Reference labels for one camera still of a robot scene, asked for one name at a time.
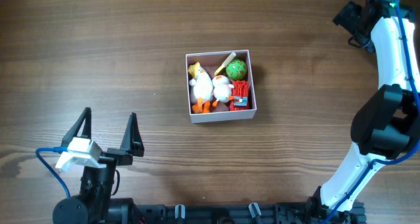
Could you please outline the white yellow plush duck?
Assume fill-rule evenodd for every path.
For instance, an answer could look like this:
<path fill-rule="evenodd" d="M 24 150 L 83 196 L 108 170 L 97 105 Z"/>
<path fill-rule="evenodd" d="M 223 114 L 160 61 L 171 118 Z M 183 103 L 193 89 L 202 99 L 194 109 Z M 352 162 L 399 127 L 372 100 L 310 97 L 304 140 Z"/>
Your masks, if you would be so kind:
<path fill-rule="evenodd" d="M 188 73 L 192 76 L 190 102 L 195 114 L 210 113 L 210 104 L 213 100 L 213 83 L 209 74 L 199 62 L 189 65 Z"/>

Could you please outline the green patterned ball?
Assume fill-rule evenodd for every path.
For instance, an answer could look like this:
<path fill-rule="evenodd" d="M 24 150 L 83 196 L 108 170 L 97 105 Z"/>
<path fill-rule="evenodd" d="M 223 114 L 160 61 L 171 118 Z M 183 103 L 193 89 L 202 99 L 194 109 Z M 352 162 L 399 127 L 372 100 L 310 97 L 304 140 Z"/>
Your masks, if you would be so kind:
<path fill-rule="evenodd" d="M 235 58 L 226 67 L 226 75 L 234 81 L 243 80 L 247 75 L 247 70 L 246 62 Z"/>

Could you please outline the pink white duck figurine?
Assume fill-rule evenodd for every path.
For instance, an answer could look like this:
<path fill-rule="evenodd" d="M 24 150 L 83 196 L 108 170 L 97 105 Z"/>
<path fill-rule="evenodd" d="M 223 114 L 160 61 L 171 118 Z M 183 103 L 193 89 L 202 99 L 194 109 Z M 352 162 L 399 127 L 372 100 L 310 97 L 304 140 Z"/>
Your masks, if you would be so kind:
<path fill-rule="evenodd" d="M 226 76 L 215 76 L 212 79 L 212 82 L 214 87 L 213 94 L 215 97 L 215 101 L 213 102 L 214 107 L 220 102 L 226 103 L 234 98 L 232 95 L 234 85 L 230 83 L 230 80 Z"/>

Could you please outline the red toy fire truck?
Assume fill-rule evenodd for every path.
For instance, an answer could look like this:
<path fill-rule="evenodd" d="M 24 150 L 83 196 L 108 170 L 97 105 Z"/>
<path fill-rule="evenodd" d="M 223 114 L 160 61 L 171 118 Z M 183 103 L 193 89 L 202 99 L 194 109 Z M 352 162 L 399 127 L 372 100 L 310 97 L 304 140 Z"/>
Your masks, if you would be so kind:
<path fill-rule="evenodd" d="M 249 109 L 249 84 L 247 81 L 235 81 L 232 90 L 232 100 L 229 110 L 239 111 Z"/>

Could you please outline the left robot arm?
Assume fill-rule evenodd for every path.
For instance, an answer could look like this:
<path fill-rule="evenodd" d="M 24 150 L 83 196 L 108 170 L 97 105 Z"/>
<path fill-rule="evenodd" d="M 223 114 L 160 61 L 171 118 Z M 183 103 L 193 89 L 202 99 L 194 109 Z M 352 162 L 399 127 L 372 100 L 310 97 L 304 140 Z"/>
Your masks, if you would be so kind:
<path fill-rule="evenodd" d="M 137 115 L 129 116 L 118 149 L 103 151 L 91 138 L 91 109 L 86 107 L 62 139 L 64 151 L 56 168 L 67 172 L 83 166 L 79 194 L 61 200 L 54 208 L 54 223 L 145 223 L 132 198 L 112 198 L 119 188 L 118 166 L 130 166 L 144 156 Z"/>

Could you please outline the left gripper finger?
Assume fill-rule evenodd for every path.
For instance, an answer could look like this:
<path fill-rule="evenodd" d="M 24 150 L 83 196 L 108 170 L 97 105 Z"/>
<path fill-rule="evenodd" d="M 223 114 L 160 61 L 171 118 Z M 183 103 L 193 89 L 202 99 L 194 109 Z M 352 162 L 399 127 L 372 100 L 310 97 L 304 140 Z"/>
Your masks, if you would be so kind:
<path fill-rule="evenodd" d="M 144 156 L 144 145 L 138 128 L 137 115 L 134 112 L 129 117 L 120 149 L 131 156 Z"/>
<path fill-rule="evenodd" d="M 85 107 L 78 120 L 63 136 L 61 146 L 69 146 L 74 137 L 78 137 L 79 130 L 83 126 L 83 131 L 79 136 L 82 139 L 91 139 L 91 109 Z"/>

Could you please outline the yellow wooden rattle toy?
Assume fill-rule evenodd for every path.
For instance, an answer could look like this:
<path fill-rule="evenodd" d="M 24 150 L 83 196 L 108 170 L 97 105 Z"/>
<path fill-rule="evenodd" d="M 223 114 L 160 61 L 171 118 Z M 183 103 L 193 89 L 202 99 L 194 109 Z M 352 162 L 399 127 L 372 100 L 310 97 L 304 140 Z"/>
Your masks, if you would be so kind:
<path fill-rule="evenodd" d="M 224 62 L 217 68 L 217 70 L 214 73 L 214 76 L 219 75 L 235 57 L 236 57 L 236 53 L 231 52 L 228 55 L 228 57 L 224 60 Z"/>

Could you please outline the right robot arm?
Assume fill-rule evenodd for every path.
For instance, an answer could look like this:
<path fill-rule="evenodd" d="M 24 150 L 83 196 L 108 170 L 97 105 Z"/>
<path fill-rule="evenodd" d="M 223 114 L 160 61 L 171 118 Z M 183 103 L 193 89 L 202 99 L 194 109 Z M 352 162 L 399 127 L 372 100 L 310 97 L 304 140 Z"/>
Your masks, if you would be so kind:
<path fill-rule="evenodd" d="M 351 34 L 349 45 L 376 55 L 378 90 L 352 121 L 352 144 L 341 165 L 306 201 L 306 222 L 355 222 L 354 201 L 369 180 L 419 150 L 413 9 L 400 0 L 366 0 L 364 6 L 351 1 L 333 22 Z"/>

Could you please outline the pink cardboard box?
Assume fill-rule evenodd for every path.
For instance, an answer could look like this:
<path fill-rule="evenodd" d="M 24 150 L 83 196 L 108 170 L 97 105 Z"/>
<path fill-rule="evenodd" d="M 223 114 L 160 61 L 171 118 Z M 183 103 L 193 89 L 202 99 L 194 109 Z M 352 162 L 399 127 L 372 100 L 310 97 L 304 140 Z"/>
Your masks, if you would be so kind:
<path fill-rule="evenodd" d="M 248 110 L 239 110 L 239 111 L 230 111 L 230 101 L 223 103 L 220 102 L 216 107 L 213 106 L 213 102 L 215 101 L 215 97 L 213 95 L 213 100 L 210 104 L 210 113 L 201 113 L 195 114 L 192 111 L 192 103 L 190 102 L 190 92 L 191 86 L 189 81 L 192 79 L 192 76 L 188 73 L 189 65 L 195 64 L 199 62 L 204 70 L 209 74 L 211 80 L 215 77 L 214 73 L 217 68 L 224 62 L 224 60 L 228 57 L 231 52 L 236 53 L 236 57 L 246 62 L 248 70 L 247 75 L 243 80 L 247 81 L 249 84 L 249 109 Z M 231 84 L 234 84 L 234 80 L 230 79 L 226 75 L 226 68 L 219 74 L 222 76 L 226 76 Z M 210 53 L 194 53 L 194 54 L 187 54 L 186 55 L 186 84 L 188 88 L 188 103 L 189 103 L 189 113 L 192 123 L 204 123 L 204 122 L 219 122 L 219 121 L 227 121 L 227 120 L 243 120 L 243 119 L 251 119 L 255 112 L 257 111 L 257 102 L 255 99 L 255 91 L 253 85 L 253 76 L 251 70 L 251 61 L 249 57 L 248 50 L 236 50 L 236 51 L 222 51 L 222 52 L 210 52 Z"/>

